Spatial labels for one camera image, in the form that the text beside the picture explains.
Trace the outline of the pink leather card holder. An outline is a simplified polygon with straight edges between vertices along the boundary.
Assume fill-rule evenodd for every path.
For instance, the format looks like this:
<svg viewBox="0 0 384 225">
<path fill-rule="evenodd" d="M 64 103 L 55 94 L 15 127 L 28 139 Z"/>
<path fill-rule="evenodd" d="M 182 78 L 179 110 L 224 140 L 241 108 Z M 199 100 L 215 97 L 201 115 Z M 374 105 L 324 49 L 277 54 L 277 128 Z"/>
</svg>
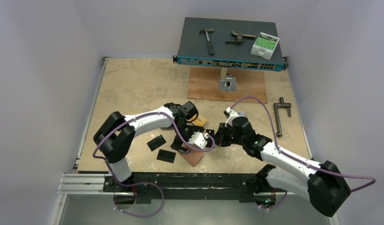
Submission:
<svg viewBox="0 0 384 225">
<path fill-rule="evenodd" d="M 181 156 L 193 167 L 195 167 L 204 157 L 203 152 L 189 150 L 189 153 L 181 153 Z"/>
</svg>

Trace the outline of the single black card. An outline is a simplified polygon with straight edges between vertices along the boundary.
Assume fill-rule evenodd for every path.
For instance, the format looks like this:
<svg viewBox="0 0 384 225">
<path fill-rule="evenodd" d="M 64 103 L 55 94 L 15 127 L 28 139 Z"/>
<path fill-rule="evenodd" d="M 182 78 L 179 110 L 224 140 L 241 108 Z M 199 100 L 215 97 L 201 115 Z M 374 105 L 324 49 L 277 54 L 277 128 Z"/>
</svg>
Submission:
<svg viewBox="0 0 384 225">
<path fill-rule="evenodd" d="M 151 151 L 155 151 L 165 143 L 166 143 L 165 138 L 162 135 L 159 135 L 157 137 L 154 137 L 152 140 L 148 141 L 147 146 Z"/>
<path fill-rule="evenodd" d="M 175 161 L 175 157 L 175 152 L 159 149 L 156 160 L 173 164 Z"/>
</svg>

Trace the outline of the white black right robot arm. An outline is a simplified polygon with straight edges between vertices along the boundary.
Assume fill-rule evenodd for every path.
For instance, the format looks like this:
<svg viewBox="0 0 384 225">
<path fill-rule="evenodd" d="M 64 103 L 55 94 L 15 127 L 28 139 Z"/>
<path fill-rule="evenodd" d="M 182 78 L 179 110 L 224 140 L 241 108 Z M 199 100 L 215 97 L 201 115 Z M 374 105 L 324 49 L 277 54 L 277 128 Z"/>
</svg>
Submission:
<svg viewBox="0 0 384 225">
<path fill-rule="evenodd" d="M 279 188 L 307 199 L 322 215 L 333 217 L 352 190 L 338 167 L 303 158 L 258 134 L 246 117 L 222 122 L 214 135 L 220 147 L 239 145 L 252 158 L 268 163 L 256 178 L 257 187 Z"/>
</svg>

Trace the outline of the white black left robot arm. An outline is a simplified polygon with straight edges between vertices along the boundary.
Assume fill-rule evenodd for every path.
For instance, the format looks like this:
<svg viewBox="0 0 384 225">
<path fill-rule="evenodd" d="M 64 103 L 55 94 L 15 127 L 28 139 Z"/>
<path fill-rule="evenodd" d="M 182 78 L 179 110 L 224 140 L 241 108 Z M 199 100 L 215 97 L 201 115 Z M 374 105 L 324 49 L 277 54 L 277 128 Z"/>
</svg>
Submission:
<svg viewBox="0 0 384 225">
<path fill-rule="evenodd" d="M 126 155 L 134 138 L 150 131 L 173 127 L 177 136 L 189 148 L 207 152 L 213 149 L 214 139 L 202 131 L 189 127 L 188 122 L 198 114 L 196 106 L 188 101 L 182 105 L 166 103 L 156 110 L 134 115 L 113 112 L 93 136 L 97 151 L 103 153 L 110 172 L 115 177 L 114 185 L 122 192 L 129 191 L 133 185 L 132 172 Z"/>
</svg>

